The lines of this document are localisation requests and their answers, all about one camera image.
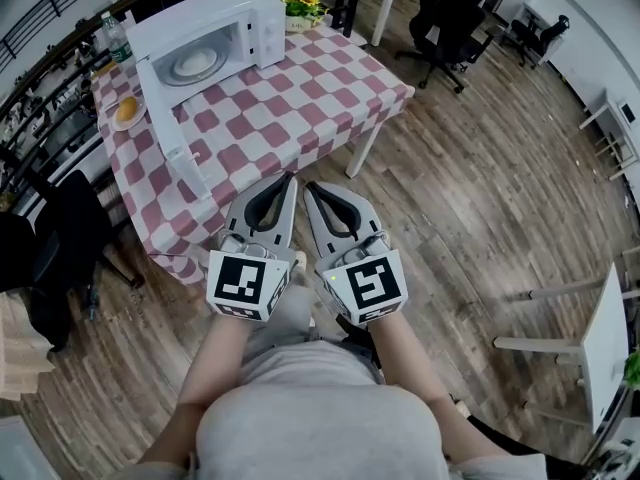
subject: gray shirt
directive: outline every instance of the gray shirt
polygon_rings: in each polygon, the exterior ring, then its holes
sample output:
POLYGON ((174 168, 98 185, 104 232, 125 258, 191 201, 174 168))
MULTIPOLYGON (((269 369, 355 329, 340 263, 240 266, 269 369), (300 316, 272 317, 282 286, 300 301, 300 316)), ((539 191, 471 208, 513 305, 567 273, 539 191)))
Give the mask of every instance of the gray shirt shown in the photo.
MULTIPOLYGON (((327 342, 272 349, 246 364, 241 378, 200 423, 197 479, 546 479, 543 455, 475 459, 450 471, 429 408, 381 385, 367 361, 327 342)), ((187 477, 162 463, 116 476, 187 477)))

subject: wooden floor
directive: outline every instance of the wooden floor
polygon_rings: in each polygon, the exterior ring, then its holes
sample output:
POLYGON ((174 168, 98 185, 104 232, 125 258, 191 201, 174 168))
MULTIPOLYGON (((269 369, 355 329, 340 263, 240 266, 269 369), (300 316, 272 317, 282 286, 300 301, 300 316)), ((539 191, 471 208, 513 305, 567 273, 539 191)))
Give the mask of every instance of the wooden floor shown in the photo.
MULTIPOLYGON (((361 0, 358 28, 371 33, 381 0, 361 0)), ((405 82, 425 66, 393 60, 410 47, 415 0, 396 0, 372 54, 405 82)), ((575 337, 594 298, 516 302, 535 287, 604 274, 636 245, 635 219, 620 181, 608 182, 591 130, 575 133, 580 105, 548 66, 521 69, 492 45, 465 74, 461 96, 441 73, 388 122, 354 180, 346 148, 300 173, 368 197, 402 254, 406 314, 447 387, 472 413, 541 451, 579 460, 588 432, 522 410, 525 400, 558 407, 582 400, 575 367, 553 357, 501 351, 500 335, 575 337)), ((298 208, 295 241, 312 237, 298 208)), ((167 421, 209 319, 202 294, 146 258, 131 230, 127 256, 147 284, 101 283, 94 322, 76 310, 70 346, 53 357, 37 395, 3 403, 19 413, 65 479, 103 478, 136 460, 167 421)))

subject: table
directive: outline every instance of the table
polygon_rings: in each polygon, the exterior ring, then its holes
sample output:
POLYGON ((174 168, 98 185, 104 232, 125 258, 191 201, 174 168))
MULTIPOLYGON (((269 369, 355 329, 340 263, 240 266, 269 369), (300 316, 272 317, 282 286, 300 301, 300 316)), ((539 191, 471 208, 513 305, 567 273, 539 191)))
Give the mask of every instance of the table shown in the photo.
POLYGON ((328 27, 288 35, 285 50, 283 61, 246 69, 173 109, 199 168, 213 176, 204 200, 169 167, 148 113, 126 132, 112 129, 117 105, 101 102, 137 91, 135 70, 113 67, 93 80, 98 126, 133 225, 153 260, 185 284, 204 281, 206 242, 238 193, 364 134, 347 169, 355 175, 381 124, 413 96, 413 87, 328 27))
POLYGON ((604 279, 590 279, 557 288, 532 290, 529 296, 537 299, 589 289, 600 289, 600 297, 587 330, 580 340, 499 337, 494 340, 494 345, 510 350, 560 354, 556 359, 558 364, 581 366, 589 407, 588 418, 571 410, 550 409, 531 402, 527 402, 525 408, 551 418, 586 425, 595 433, 620 388, 624 376, 624 363, 629 356, 627 321, 616 267, 611 264, 604 279))
MULTIPOLYGON (((629 149, 629 151, 631 152, 631 156, 629 158, 625 159, 625 160, 621 160, 620 161, 620 166, 619 166, 618 171, 616 171, 614 174, 609 176, 609 180, 611 180, 611 181, 613 181, 616 178, 622 176, 625 173, 625 171, 632 164, 634 164, 635 162, 638 161, 638 152, 636 151, 636 147, 635 147, 635 145, 633 143, 633 131, 631 130, 631 127, 629 126, 629 123, 628 123, 627 119, 625 118, 624 114, 622 113, 622 110, 620 110, 620 107, 623 104, 619 104, 619 103, 613 101, 613 97, 612 97, 611 93, 608 90, 605 89, 605 91, 604 91, 604 103, 595 112, 593 112, 593 114, 591 114, 587 119, 585 119, 582 123, 580 123, 580 126, 578 126, 579 130, 584 130, 589 124, 591 124, 593 121, 595 121, 598 117, 600 117, 606 111, 609 111, 609 113, 613 117, 614 121, 616 122, 616 124, 620 128, 620 131, 622 132, 622 137, 624 139, 624 142, 625 142, 627 148, 629 149)), ((599 144, 603 140, 608 140, 608 137, 606 136, 606 134, 596 144, 599 144)), ((613 147, 617 143, 618 143, 617 140, 614 140, 614 141, 610 142, 605 148, 603 148, 600 151, 598 151, 596 153, 596 156, 600 156, 601 154, 605 153, 606 151, 609 151, 609 150, 613 149, 613 147)))

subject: checkered tablecloth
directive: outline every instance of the checkered tablecloth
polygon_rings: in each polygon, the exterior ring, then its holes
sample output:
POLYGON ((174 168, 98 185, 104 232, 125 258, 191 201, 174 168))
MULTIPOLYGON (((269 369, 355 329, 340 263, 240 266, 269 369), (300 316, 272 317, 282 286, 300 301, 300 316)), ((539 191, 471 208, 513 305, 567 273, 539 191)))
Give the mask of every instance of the checkered tablecloth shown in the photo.
POLYGON ((93 83, 98 125, 116 182, 147 253, 185 284, 205 278, 203 243, 227 206, 254 182, 296 171, 399 113, 414 88, 340 33, 320 26, 286 38, 283 61, 246 69, 173 109, 212 176, 212 198, 198 200, 166 162, 149 114, 116 132, 115 101, 139 89, 134 70, 114 67, 93 83))

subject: white microwave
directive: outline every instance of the white microwave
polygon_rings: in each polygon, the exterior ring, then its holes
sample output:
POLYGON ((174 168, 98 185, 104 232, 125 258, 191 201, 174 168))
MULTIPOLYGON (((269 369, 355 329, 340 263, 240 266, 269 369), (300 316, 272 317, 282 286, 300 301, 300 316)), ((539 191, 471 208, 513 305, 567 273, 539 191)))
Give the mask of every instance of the white microwave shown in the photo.
POLYGON ((199 198, 211 195, 173 107, 257 65, 284 59, 280 0, 186 0, 127 30, 162 153, 199 198))

